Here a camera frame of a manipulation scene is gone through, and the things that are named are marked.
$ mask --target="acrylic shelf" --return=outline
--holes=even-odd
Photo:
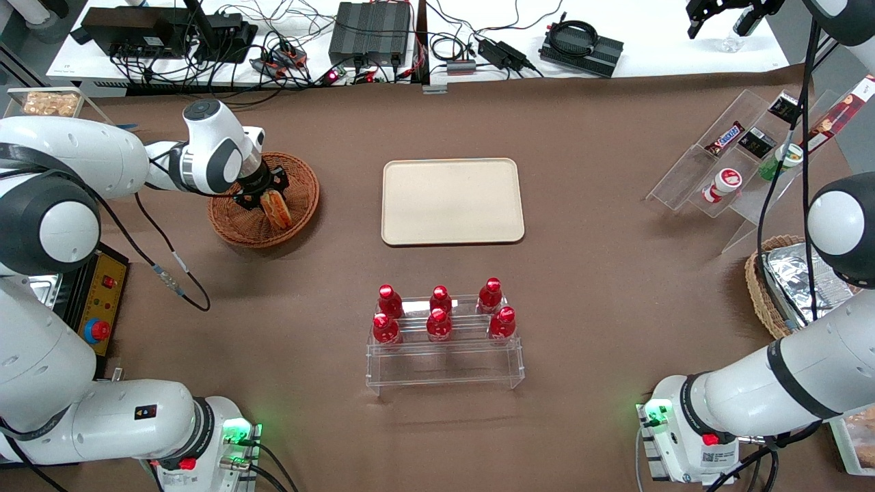
[[[403,342],[367,338],[366,384],[377,395],[383,388],[448,383],[504,383],[513,389],[526,376],[519,332],[504,340],[488,338],[490,315],[476,312],[476,295],[453,297],[452,338],[440,342],[429,341],[425,330],[429,298],[402,301]]]

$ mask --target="candy bar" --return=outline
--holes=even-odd
[[[705,150],[710,152],[711,155],[714,155],[714,156],[720,155],[720,152],[723,151],[724,148],[726,148],[726,145],[731,144],[732,140],[735,140],[736,138],[738,138],[739,135],[741,135],[741,132],[744,130],[745,130],[745,127],[741,126],[741,123],[739,123],[739,122],[733,123],[732,127],[730,129],[728,129],[726,131],[726,133],[721,135],[720,138],[718,138],[716,142],[705,147]]]

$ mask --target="black power supply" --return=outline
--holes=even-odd
[[[410,6],[406,2],[341,2],[328,47],[334,65],[400,67],[407,55]]]
[[[565,21],[563,14],[558,23],[550,25],[538,52],[541,60],[610,79],[623,53],[623,43],[599,36],[585,22]]]

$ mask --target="red bottle cap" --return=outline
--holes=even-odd
[[[447,296],[450,295],[450,293],[447,292],[446,287],[444,287],[443,285],[438,285],[437,287],[435,287],[435,291],[433,293],[434,293],[435,299],[437,299],[437,300],[444,300],[447,298]]]
[[[495,315],[502,323],[512,323],[516,319],[516,311],[511,306],[504,306]]]
[[[446,321],[446,311],[441,307],[436,307],[431,310],[431,318],[438,323],[443,323]]]
[[[385,313],[374,315],[374,328],[385,329],[389,326],[389,317]]]
[[[385,284],[380,287],[380,297],[383,299],[391,299],[392,296],[395,295],[395,289],[392,288],[392,285]]]
[[[486,281],[486,289],[490,292],[498,292],[501,290],[501,281],[498,278],[492,277]]]

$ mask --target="clear acrylic stand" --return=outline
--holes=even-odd
[[[429,341],[425,330],[429,298],[402,301],[403,342],[387,345],[372,334],[367,338],[366,384],[377,395],[383,388],[424,384],[493,382],[513,389],[525,378],[518,332],[505,340],[488,338],[490,315],[477,313],[476,295],[453,298],[452,338],[440,342]]]
[[[835,92],[825,92],[809,111],[809,121],[817,122],[837,99],[838,94]],[[648,200],[657,199],[675,211],[681,208],[684,203],[689,202],[690,205],[711,218],[717,217],[726,209],[731,209],[744,217],[745,223],[738,228],[738,231],[723,248],[722,253],[745,239],[756,230],[760,223],[760,211],[770,184],[759,176],[758,170],[760,164],[772,158],[774,151],[770,151],[764,158],[756,158],[747,149],[738,145],[741,137],[737,137],[727,145],[719,156],[712,155],[705,150],[705,147],[713,144],[735,122],[739,122],[745,131],[756,127],[781,144],[787,135],[789,125],[768,111],[770,104],[771,102],[753,92],[744,90],[647,195]],[[797,136],[800,134],[801,127],[797,127],[797,133],[794,134],[792,141],[798,140]],[[726,167],[741,174],[741,188],[735,194],[726,195],[717,203],[710,203],[702,197],[702,190],[711,183],[721,169]],[[790,184],[802,171],[801,168],[799,165],[781,174],[769,208],[787,191]]]

